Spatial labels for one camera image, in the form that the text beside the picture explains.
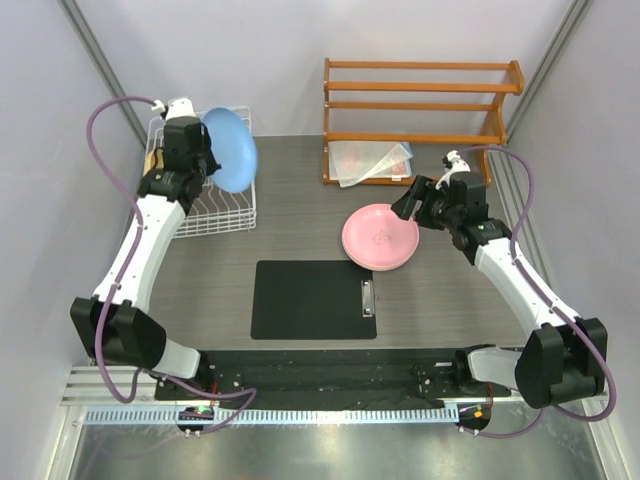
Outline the blue plate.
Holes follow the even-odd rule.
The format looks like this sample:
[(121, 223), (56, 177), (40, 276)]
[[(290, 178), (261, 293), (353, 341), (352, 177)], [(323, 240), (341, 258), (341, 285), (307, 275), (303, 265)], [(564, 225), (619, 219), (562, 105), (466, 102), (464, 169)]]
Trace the blue plate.
[(233, 111), (217, 107), (201, 118), (207, 128), (211, 153), (218, 168), (208, 178), (219, 189), (241, 193), (255, 180), (257, 148), (245, 122)]

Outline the pink plate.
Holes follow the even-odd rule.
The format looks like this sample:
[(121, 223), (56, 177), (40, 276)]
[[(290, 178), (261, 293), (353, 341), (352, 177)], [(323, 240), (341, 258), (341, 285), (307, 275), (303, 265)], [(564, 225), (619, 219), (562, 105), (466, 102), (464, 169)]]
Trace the pink plate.
[(350, 259), (404, 265), (417, 250), (420, 233), (415, 221), (399, 219), (390, 204), (370, 204), (346, 220), (341, 241)]

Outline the yellow plate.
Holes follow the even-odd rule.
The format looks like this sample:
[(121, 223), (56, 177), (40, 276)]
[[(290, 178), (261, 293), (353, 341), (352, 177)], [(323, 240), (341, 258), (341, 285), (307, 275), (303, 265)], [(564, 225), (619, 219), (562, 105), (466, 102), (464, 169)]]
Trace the yellow plate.
[(377, 265), (377, 264), (369, 264), (366, 263), (362, 260), (359, 259), (355, 259), (352, 258), (351, 259), (356, 265), (363, 267), (365, 269), (374, 271), (374, 272), (385, 272), (385, 271), (391, 271), (394, 270), (396, 268), (399, 268), (401, 265), (403, 265), (402, 263), (396, 263), (396, 264), (381, 264), (381, 265)]

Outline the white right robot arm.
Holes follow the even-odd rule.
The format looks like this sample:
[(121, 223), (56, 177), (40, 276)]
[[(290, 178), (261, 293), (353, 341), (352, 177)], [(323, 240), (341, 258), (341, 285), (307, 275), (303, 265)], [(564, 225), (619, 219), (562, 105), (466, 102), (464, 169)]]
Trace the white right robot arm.
[(461, 351), (451, 371), (457, 391), (472, 395), (486, 383), (520, 393), (532, 408), (612, 394), (607, 331), (562, 302), (522, 256), (515, 235), (489, 214), (486, 187), (473, 172), (443, 183), (418, 176), (391, 207), (402, 220), (444, 230), (469, 263), (507, 302), (528, 336), (521, 350), (479, 345)]

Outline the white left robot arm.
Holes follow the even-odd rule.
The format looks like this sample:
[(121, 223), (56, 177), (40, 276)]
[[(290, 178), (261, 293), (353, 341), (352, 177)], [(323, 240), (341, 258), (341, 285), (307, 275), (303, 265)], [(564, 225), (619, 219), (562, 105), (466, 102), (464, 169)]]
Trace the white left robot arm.
[(105, 278), (70, 314), (98, 365), (138, 367), (178, 378), (190, 398), (205, 397), (213, 375), (205, 354), (169, 339), (149, 315), (151, 291), (168, 247), (216, 163), (208, 131), (196, 116), (164, 125), (162, 164), (141, 179), (134, 221)]

